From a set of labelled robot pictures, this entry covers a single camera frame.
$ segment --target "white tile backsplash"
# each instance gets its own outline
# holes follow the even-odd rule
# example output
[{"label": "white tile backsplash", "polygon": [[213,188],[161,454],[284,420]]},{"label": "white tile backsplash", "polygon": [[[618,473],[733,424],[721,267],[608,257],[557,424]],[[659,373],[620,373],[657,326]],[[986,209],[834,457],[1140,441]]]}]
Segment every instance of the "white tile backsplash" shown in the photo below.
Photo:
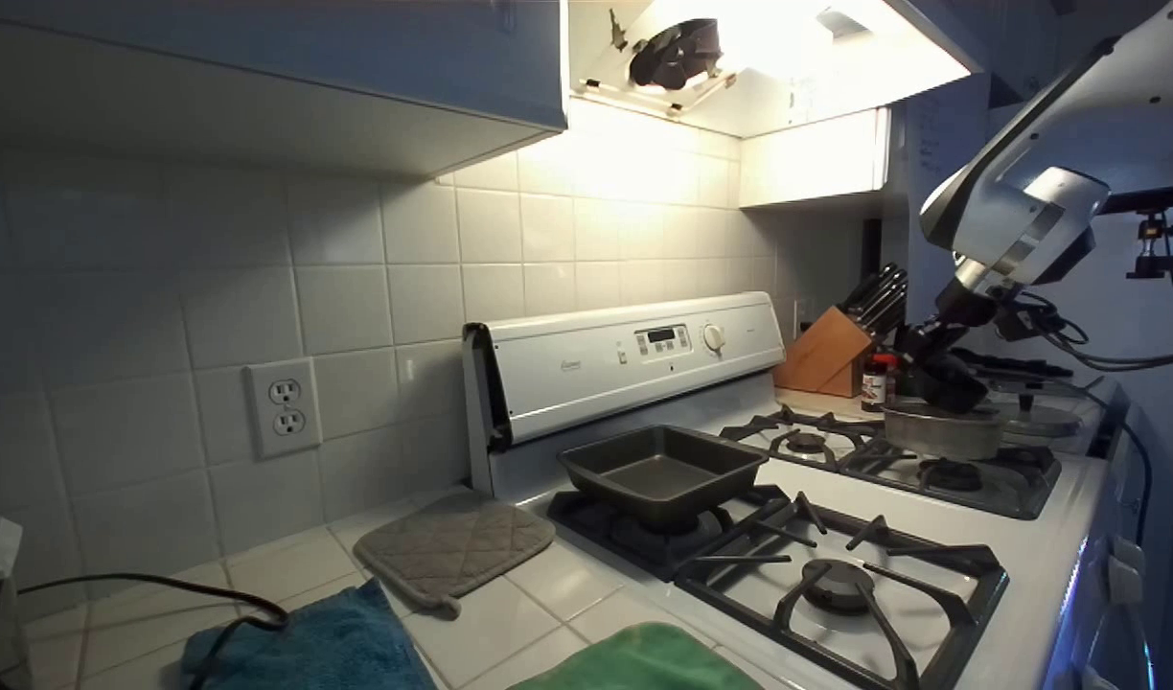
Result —
[{"label": "white tile backsplash", "polygon": [[[459,484],[463,319],[848,285],[824,257],[859,232],[769,238],[795,221],[733,207],[735,162],[588,102],[442,181],[0,153],[0,505],[27,579],[192,569]],[[284,355],[313,355],[325,441],[256,459],[241,369]]]}]

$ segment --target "baking pan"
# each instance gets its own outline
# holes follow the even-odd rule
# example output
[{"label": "baking pan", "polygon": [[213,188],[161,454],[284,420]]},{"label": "baking pan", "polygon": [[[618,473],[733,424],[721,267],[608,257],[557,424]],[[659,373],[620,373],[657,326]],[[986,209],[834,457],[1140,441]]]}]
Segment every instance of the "baking pan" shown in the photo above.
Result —
[{"label": "baking pan", "polygon": [[703,510],[753,485],[765,457],[704,433],[652,424],[574,450],[565,459],[584,496],[647,528],[686,528]]}]

